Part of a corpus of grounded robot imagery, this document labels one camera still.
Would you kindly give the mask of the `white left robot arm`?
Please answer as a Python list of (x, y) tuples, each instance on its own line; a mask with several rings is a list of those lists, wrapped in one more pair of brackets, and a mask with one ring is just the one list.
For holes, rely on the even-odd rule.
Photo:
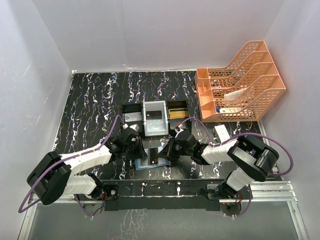
[(136, 160), (146, 157), (139, 135), (139, 126), (125, 126), (117, 136), (111, 136), (104, 145), (73, 154), (47, 153), (26, 182), (44, 205), (54, 203), (61, 196), (85, 195), (97, 200), (103, 196), (103, 183), (93, 173), (80, 173), (95, 166), (103, 166), (126, 158)]

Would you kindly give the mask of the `gold card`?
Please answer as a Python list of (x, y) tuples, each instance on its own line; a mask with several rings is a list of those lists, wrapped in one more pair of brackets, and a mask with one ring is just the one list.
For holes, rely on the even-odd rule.
[(187, 108), (171, 108), (168, 110), (170, 119), (188, 118), (189, 113)]

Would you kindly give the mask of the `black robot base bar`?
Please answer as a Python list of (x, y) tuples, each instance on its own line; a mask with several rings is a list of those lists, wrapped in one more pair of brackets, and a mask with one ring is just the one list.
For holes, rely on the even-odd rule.
[(214, 194), (214, 190), (223, 183), (222, 180), (215, 179), (103, 180), (102, 183), (102, 193), (92, 200), (101, 204), (105, 211), (219, 211), (224, 203), (231, 205), (252, 199), (246, 187), (233, 197)]

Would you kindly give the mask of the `blue card holder wallet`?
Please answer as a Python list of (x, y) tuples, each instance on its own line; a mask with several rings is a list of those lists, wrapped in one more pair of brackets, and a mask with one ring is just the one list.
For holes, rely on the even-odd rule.
[(139, 158), (135, 160), (135, 169), (137, 171), (153, 169), (158, 167), (164, 167), (169, 164), (169, 161), (165, 158), (157, 158), (154, 163), (151, 162), (150, 157)]

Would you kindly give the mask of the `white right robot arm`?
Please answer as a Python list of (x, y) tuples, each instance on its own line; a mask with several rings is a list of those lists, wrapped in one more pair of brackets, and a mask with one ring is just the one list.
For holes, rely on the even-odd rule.
[(226, 143), (201, 143), (188, 130), (180, 130), (169, 139), (157, 154), (159, 158), (177, 160), (189, 156), (199, 165), (213, 165), (217, 162), (234, 162), (237, 169), (214, 189), (207, 192), (223, 198), (233, 199), (241, 189), (252, 182), (267, 180), (279, 154), (272, 147), (253, 135), (242, 135)]

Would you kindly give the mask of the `black card from holder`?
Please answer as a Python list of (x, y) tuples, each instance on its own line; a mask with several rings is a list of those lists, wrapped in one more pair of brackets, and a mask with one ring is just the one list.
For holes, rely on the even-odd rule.
[(148, 161), (150, 165), (157, 165), (159, 163), (158, 150), (157, 147), (148, 149)]

